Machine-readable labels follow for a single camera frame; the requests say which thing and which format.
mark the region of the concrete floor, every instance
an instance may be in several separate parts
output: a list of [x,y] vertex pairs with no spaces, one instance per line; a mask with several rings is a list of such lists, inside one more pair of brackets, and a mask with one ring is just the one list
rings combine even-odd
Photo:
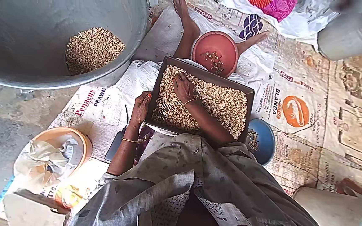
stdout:
[[[78,88],[33,91],[0,86],[0,192],[25,144],[45,130]],[[0,225],[7,225],[0,219]]]

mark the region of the rectangular tray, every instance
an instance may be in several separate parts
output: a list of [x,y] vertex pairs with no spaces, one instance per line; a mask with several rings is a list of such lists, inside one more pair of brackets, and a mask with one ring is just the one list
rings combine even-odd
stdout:
[[171,132],[174,132],[177,134],[189,133],[187,131],[180,130],[178,128],[173,128],[170,126],[159,124],[152,119],[153,110],[155,108],[157,108],[156,100],[157,100],[158,94],[160,92],[160,83],[161,83],[161,80],[163,79],[163,73],[164,73],[164,70],[166,69],[167,65],[177,66],[180,69],[185,70],[187,73],[192,74],[196,78],[204,80],[205,82],[210,82],[212,84],[215,84],[218,86],[223,86],[225,88],[230,87],[233,89],[238,89],[240,91],[243,91],[245,93],[245,96],[247,97],[247,115],[246,115],[246,119],[245,119],[245,128],[244,128],[243,132],[241,133],[241,135],[239,136],[238,141],[245,143],[245,140],[247,139],[248,130],[249,130],[248,129],[249,117],[251,116],[252,103],[254,101],[254,90],[249,87],[246,87],[244,85],[241,85],[237,82],[234,82],[232,80],[228,80],[226,78],[222,78],[218,75],[212,74],[206,70],[198,68],[198,67],[196,67],[192,64],[186,63],[182,60],[175,59],[171,56],[166,56],[163,60],[163,64],[161,65],[160,72],[158,73],[156,83],[154,84],[154,87],[153,87],[152,99],[148,105],[148,115],[146,116],[144,122],[148,125],[156,126],[161,129],[168,130],[168,131],[171,131]]

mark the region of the orange plastic bowl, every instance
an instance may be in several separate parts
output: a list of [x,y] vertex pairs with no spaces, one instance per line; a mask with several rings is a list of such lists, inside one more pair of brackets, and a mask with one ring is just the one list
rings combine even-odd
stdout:
[[206,57],[207,52],[216,52],[223,63],[224,70],[220,73],[221,77],[228,78],[237,68],[239,58],[237,46],[228,34],[221,31],[210,31],[196,41],[192,50],[192,60],[204,66],[209,72],[215,73],[215,70],[211,69],[212,62]]
[[[69,134],[69,133],[75,133],[78,137],[75,137],[76,140],[81,141],[81,145],[83,146],[83,154],[82,159],[80,160],[80,163],[75,169],[72,171],[72,173],[69,175],[73,175],[78,169],[88,161],[90,156],[92,155],[92,142],[90,142],[89,138],[85,135],[83,135],[80,131],[70,128],[70,127],[54,127],[51,129],[48,129],[46,131],[43,131],[39,133],[37,136],[35,136],[32,141],[40,140],[40,141],[48,141],[50,139]],[[50,143],[55,148],[59,148],[61,144],[53,144]]]

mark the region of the woman's left hand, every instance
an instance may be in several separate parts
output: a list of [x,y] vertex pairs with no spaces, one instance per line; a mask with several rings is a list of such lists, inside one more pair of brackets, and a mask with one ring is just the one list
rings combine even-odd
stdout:
[[130,125],[140,127],[148,114],[148,105],[151,99],[151,91],[145,91],[135,99],[131,120],[129,121]]

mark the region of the bangle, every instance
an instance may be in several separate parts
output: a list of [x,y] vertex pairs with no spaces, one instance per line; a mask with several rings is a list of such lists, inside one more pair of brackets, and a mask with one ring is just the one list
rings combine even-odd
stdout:
[[194,98],[194,99],[192,99],[192,100],[189,100],[189,101],[185,102],[184,106],[185,106],[186,104],[188,104],[189,102],[193,101],[193,100],[196,100],[196,98]]
[[128,141],[128,142],[132,142],[132,143],[137,143],[137,144],[140,144],[142,142],[145,142],[146,139],[147,139],[148,135],[146,134],[145,137],[142,139],[142,140],[138,140],[138,141],[134,141],[134,140],[128,140],[128,139],[125,139],[125,138],[121,138],[121,140],[124,140],[124,141]]
[[129,141],[129,142],[133,142],[133,143],[139,143],[139,141],[134,141],[134,140],[128,140],[128,139],[125,139],[125,138],[121,138],[121,140],[124,140],[124,141]]

